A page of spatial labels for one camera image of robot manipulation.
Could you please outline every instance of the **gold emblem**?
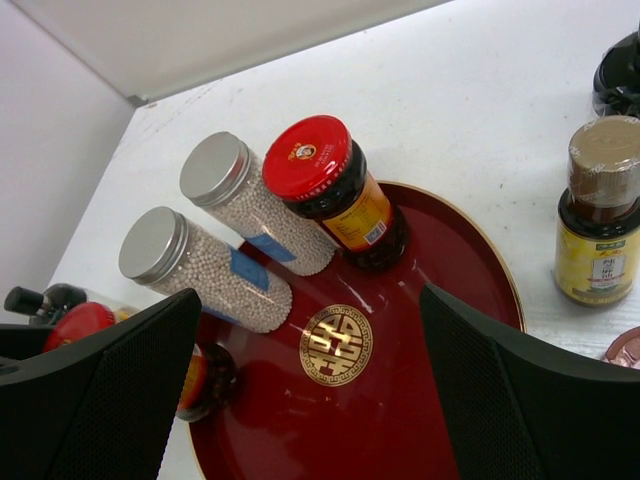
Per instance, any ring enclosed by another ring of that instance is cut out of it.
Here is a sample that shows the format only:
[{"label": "gold emblem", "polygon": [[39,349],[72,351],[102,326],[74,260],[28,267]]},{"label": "gold emblem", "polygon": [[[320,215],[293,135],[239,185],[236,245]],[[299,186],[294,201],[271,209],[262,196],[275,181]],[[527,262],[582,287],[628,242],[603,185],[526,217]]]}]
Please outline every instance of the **gold emblem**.
[{"label": "gold emblem", "polygon": [[314,381],[329,387],[362,373],[373,351],[373,331],[359,310],[331,305],[316,313],[300,338],[300,362]]},{"label": "gold emblem", "polygon": [[317,148],[315,145],[306,144],[303,145],[301,143],[296,143],[289,154],[289,161],[293,161],[295,159],[298,160],[309,160],[316,154]]}]

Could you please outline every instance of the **black bottle cap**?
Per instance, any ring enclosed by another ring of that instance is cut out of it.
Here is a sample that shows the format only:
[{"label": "black bottle cap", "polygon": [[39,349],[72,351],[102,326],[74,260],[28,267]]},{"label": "black bottle cap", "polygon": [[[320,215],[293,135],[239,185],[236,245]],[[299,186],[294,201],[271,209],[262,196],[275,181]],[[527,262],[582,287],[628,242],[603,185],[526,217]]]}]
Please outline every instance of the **black bottle cap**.
[{"label": "black bottle cap", "polygon": [[7,312],[35,315],[44,302],[44,295],[28,288],[14,287],[4,299],[4,309]]}]

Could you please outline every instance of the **red lid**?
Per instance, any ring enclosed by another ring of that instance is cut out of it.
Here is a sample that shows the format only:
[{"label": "red lid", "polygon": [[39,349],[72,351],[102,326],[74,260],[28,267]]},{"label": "red lid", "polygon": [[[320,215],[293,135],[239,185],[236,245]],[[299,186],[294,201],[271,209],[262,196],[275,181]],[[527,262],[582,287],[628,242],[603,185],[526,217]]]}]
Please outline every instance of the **red lid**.
[{"label": "red lid", "polygon": [[76,342],[115,323],[113,312],[104,305],[95,302],[83,303],[73,308],[54,327],[42,351],[48,352]]},{"label": "red lid", "polygon": [[329,115],[305,118],[271,145],[262,167],[269,191],[283,200],[306,200],[331,186],[351,158],[351,135]]}]

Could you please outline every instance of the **white table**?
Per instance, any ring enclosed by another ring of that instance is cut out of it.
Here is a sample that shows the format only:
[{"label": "white table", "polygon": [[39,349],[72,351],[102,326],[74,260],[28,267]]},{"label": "white table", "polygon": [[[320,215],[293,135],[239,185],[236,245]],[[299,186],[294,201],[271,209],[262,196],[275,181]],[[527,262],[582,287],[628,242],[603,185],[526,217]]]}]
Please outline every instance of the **white table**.
[{"label": "white table", "polygon": [[[195,145],[229,130],[264,154],[288,125],[329,113],[376,178],[430,190],[475,219],[511,269],[530,334],[599,357],[640,324],[640,289],[609,310],[556,291],[556,204],[569,138],[593,118],[594,69],[638,13],[634,0],[457,0],[141,108],[52,281],[141,308],[159,300],[117,267],[145,211],[168,205],[239,243],[180,194]],[[200,478],[191,455],[177,424],[161,478]]]}]

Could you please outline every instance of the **copper lid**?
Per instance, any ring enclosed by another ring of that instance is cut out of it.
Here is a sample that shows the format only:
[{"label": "copper lid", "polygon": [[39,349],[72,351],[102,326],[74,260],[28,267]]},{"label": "copper lid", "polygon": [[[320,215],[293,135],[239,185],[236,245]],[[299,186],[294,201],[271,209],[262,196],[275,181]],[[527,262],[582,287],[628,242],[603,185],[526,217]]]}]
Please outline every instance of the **copper lid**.
[{"label": "copper lid", "polygon": [[604,361],[640,370],[640,327],[620,335],[607,350]]},{"label": "copper lid", "polygon": [[569,189],[596,207],[632,203],[640,195],[640,119],[604,117],[569,142]]}]

